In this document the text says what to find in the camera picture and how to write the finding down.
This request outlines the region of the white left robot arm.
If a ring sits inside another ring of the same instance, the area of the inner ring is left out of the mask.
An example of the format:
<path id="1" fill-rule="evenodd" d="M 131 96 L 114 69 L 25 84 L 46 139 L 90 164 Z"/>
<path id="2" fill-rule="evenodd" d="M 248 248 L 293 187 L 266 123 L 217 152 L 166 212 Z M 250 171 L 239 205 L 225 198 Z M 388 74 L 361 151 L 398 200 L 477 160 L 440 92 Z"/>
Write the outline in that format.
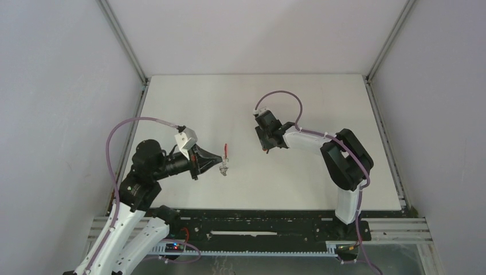
<path id="1" fill-rule="evenodd" d="M 137 145 L 132 166 L 119 188 L 120 203 L 83 262 L 69 274 L 131 274 L 148 252 L 164 238 L 181 231 L 180 215 L 168 206 L 158 207 L 145 228 L 130 241 L 135 226 L 149 211 L 161 191 L 159 180 L 188 171 L 192 179 L 221 163 L 222 157 L 198 145 L 189 155 L 167 153 L 153 139 Z"/>

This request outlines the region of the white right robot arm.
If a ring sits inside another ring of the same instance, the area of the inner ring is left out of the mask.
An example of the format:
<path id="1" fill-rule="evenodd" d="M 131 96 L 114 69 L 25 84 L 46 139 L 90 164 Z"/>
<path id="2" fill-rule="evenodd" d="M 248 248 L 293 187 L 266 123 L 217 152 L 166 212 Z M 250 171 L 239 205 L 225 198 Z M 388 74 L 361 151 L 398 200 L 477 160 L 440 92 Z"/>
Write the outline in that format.
<path id="1" fill-rule="evenodd" d="M 370 185 L 374 161 L 349 129 L 336 134 L 299 129 L 293 122 L 281 123 L 267 108 L 253 111 L 258 139 L 264 151 L 274 148 L 303 150 L 323 157 L 331 180 L 338 187 L 334 234 L 349 239 L 356 232 L 363 189 Z"/>

